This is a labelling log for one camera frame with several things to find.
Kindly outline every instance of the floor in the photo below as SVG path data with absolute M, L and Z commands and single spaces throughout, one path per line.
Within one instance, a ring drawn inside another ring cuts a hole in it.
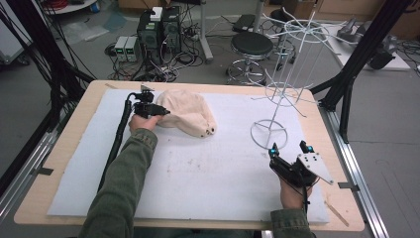
M 114 72 L 112 62 L 104 54 L 107 46 L 119 36 L 135 34 L 136 14 L 116 14 L 111 6 L 100 13 L 80 11 L 60 18 L 63 25 L 85 22 L 90 28 L 107 26 L 112 31 L 92 42 L 78 42 L 73 50 L 97 78 L 106 79 Z M 226 68 L 239 57 L 232 53 L 229 37 L 231 26 L 222 18 L 208 20 L 208 26 L 217 31 L 207 35 L 214 55 L 211 63 L 186 67 L 179 71 L 176 82 L 226 84 Z M 62 41 L 57 44 L 64 51 Z M 312 85 L 317 85 L 340 71 L 333 55 L 324 50 L 314 69 Z M 275 60 L 264 61 L 266 68 L 275 68 Z M 390 237 L 420 237 L 420 185 L 418 183 L 420 154 L 418 120 L 420 111 L 420 77 L 414 70 L 385 71 L 363 70 L 354 85 L 349 122 L 349 140 L 367 186 L 379 210 Z M 325 92 L 315 95 L 321 99 Z M 0 71 L 0 175 L 20 152 L 50 110 L 50 88 L 41 78 L 37 68 L 12 63 Z M 4 237 L 70 237 L 76 236 L 80 227 L 23 226 L 13 221 L 13 215 L 22 196 L 18 197 L 9 214 L 0 224 Z M 318 237 L 373 237 L 368 227 L 361 232 L 315 232 Z

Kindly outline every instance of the beige plush toy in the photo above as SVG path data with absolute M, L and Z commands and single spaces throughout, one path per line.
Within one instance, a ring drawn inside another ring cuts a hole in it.
M 161 127 L 176 127 L 194 137 L 204 138 L 216 132 L 216 121 L 204 98 L 186 90 L 164 91 L 157 105 L 170 111 L 157 124 Z

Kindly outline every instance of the person's arm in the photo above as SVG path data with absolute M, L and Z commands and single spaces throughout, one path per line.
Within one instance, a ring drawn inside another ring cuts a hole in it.
M 132 135 L 109 166 L 103 186 L 90 205 L 79 238 L 132 238 L 134 214 L 158 143 L 152 129 L 160 118 L 147 120 L 138 115 L 132 117 Z
M 313 238 L 303 210 L 303 197 L 282 178 L 280 200 L 283 209 L 271 212 L 272 234 L 275 238 Z

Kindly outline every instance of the electronic equipment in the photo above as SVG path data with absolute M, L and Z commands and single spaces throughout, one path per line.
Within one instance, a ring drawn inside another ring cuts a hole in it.
M 148 88 L 142 87 L 142 93 L 136 93 L 135 97 L 140 101 L 133 104 L 134 113 L 143 118 L 156 115 L 166 115 L 170 113 L 170 111 L 166 110 L 166 108 L 152 103 L 155 96 Z
M 145 64 L 161 64 L 160 47 L 162 44 L 161 22 L 151 21 L 151 12 L 144 12 L 140 17 L 137 35 Z
M 179 23 L 179 6 L 163 9 L 162 24 L 166 51 L 178 54 L 181 52 L 181 26 Z
M 332 184 L 334 181 L 321 156 L 315 153 L 311 146 L 306 146 L 304 141 L 301 141 L 299 146 L 303 155 L 298 155 L 296 162 L 290 164 L 279 155 L 277 145 L 274 143 L 272 148 L 268 150 L 271 169 L 279 177 L 296 187 L 312 186 L 317 177 Z
M 127 61 L 127 56 L 124 48 L 128 39 L 128 37 L 119 37 L 117 43 L 115 44 L 114 50 L 117 54 L 117 59 L 119 61 Z
M 151 14 L 151 21 L 160 22 L 161 12 L 163 11 L 163 9 L 161 7 L 154 7 L 152 11 L 153 13 Z
M 137 61 L 140 57 L 140 44 L 137 37 L 129 37 L 124 46 L 127 61 Z

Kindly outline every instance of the cord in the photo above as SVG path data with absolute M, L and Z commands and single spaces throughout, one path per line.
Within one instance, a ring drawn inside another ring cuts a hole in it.
M 148 8 L 148 10 L 150 10 L 151 8 L 149 7 L 149 5 L 146 3 L 145 0 L 142 0 L 142 2 L 145 4 L 145 6 Z
M 73 50 L 73 48 L 69 45 L 69 43 L 67 42 L 67 40 L 66 40 L 66 38 L 65 38 L 65 35 L 64 35 L 64 32 L 63 32 L 63 30 L 62 30 L 62 27 L 61 27 L 61 23 L 59 22 L 59 20 L 57 19 L 57 18 L 55 18 L 56 19 L 56 24 L 55 23 L 53 23 L 52 21 L 51 21 L 51 19 L 50 19 L 50 17 L 49 16 L 47 16 L 47 13 L 45 12 L 45 11 L 48 11 L 49 12 L 49 14 L 50 15 L 53 15 L 53 16 L 55 16 L 55 9 L 51 9 L 51 8 L 43 8 L 42 6 L 41 6 L 41 4 L 37 1 L 37 4 L 38 4 L 38 7 L 42 10 L 41 12 L 43 13 L 42 14 L 42 17 L 44 17 L 44 21 L 46 22 L 46 23 L 49 23 L 57 32 L 58 32 L 58 34 L 59 34 L 59 36 L 60 36 L 60 38 L 62 39 L 62 41 L 64 42 L 64 45 L 66 46 L 66 48 L 67 48 L 67 50 L 68 50 L 68 52 L 69 52 L 69 55 L 70 55 L 70 57 L 71 57 L 71 60 L 72 60 L 72 62 L 73 62 L 73 66 L 76 68 L 76 69 L 78 69 L 78 66 L 77 66 L 77 62 L 76 62 L 76 60 L 75 60 L 75 58 L 77 58 L 78 59 L 78 61 L 83 65 L 83 67 L 90 73 L 90 75 L 94 78 L 94 79 L 97 79 L 97 77 L 89 70 L 89 68 L 84 64 L 84 62 L 80 59 L 80 57 L 77 55 L 77 53 Z M 82 84 L 84 84 L 84 86 L 86 87 L 86 84 L 84 83 L 84 81 L 83 80 L 79 80 L 79 82 L 80 83 L 82 83 Z
M 226 17 L 224 17 L 224 16 L 220 16 L 221 18 L 223 18 L 223 19 L 225 19 L 227 22 L 229 22 L 231 25 L 234 25 L 235 23 L 233 23 L 233 22 L 231 22 L 229 19 L 227 19 Z
M 114 140 L 114 143 L 112 145 L 111 151 L 109 153 L 108 160 L 106 162 L 104 171 L 102 173 L 101 181 L 99 182 L 98 191 L 101 189 L 101 187 L 102 187 L 102 185 L 103 185 L 103 183 L 105 181 L 105 174 L 106 174 L 106 171 L 108 170 L 108 167 L 115 160 L 115 158 L 118 155 L 118 151 L 120 150 L 121 143 L 123 141 L 124 130 L 125 130 L 126 126 L 127 126 L 127 123 L 129 121 L 130 114 L 132 112 L 132 102 L 130 101 L 130 97 L 131 96 L 135 96 L 135 95 L 136 94 L 133 93 L 133 92 L 130 93 L 127 96 L 127 99 L 126 99 L 126 101 L 124 103 L 123 115 L 121 117 L 120 124 L 118 125 L 117 132 L 115 133 L 115 140 Z
M 9 28 L 9 30 L 14 34 L 14 36 L 17 38 L 17 40 L 21 43 L 22 47 L 25 49 L 26 53 L 31 57 L 32 61 L 36 65 L 38 71 L 42 75 L 45 82 L 50 86 L 52 89 L 52 98 L 50 103 L 52 104 L 52 110 L 57 110 L 58 108 L 62 108 L 62 110 L 65 113 L 71 112 L 75 106 L 76 102 L 72 101 L 71 98 L 68 97 L 67 92 L 64 92 L 61 90 L 61 87 L 64 85 L 63 82 L 60 82 L 61 85 L 56 85 L 56 82 L 53 81 L 53 72 L 50 68 L 50 65 L 47 63 L 47 60 L 40 54 L 37 54 L 35 51 L 31 50 L 26 42 L 22 40 L 20 36 L 23 36 L 27 39 L 27 42 L 31 45 L 33 42 L 32 40 L 27 36 L 27 33 L 24 33 L 8 16 L 4 6 L 0 3 L 0 15 L 4 16 L 5 18 L 2 18 L 2 21 L 4 24 Z
M 133 80 L 143 68 L 144 62 L 142 61 L 139 66 L 138 62 L 118 61 L 115 44 L 108 45 L 104 50 L 104 54 L 109 57 L 112 62 L 112 69 L 114 70 L 107 78 L 112 80 Z
M 405 61 L 414 63 L 414 71 L 420 77 L 420 71 L 417 69 L 420 65 L 420 60 L 415 59 L 414 56 L 420 56 L 420 42 L 419 41 L 402 41 L 398 44 L 398 51 L 404 53 L 408 59 Z
M 303 176 L 301 173 L 299 173 L 300 179 L 303 182 Z M 291 188 L 293 188 L 293 190 L 295 190 L 297 193 L 299 193 L 300 195 L 302 195 L 303 197 L 303 211 L 305 212 L 305 214 L 308 213 L 308 205 L 310 204 L 309 200 L 308 200 L 308 190 L 311 189 L 316 183 L 318 183 L 319 181 L 319 177 L 315 180 L 314 183 L 312 183 L 312 185 L 310 186 L 306 186 L 306 189 L 302 187 L 302 192 L 300 192 L 298 189 L 296 189 L 296 187 L 294 187 L 294 185 L 290 184 L 290 182 L 288 182 L 284 177 L 281 177 L 281 179 L 283 179 Z
M 218 22 L 218 23 L 216 23 L 210 30 L 208 30 L 205 34 L 206 34 L 206 36 L 207 36 L 207 34 L 209 34 L 210 32 L 212 32 L 218 25 L 220 25 L 220 24 L 231 24 L 232 25 L 232 23 L 231 22 L 229 22 L 229 21 L 223 21 L 223 22 Z

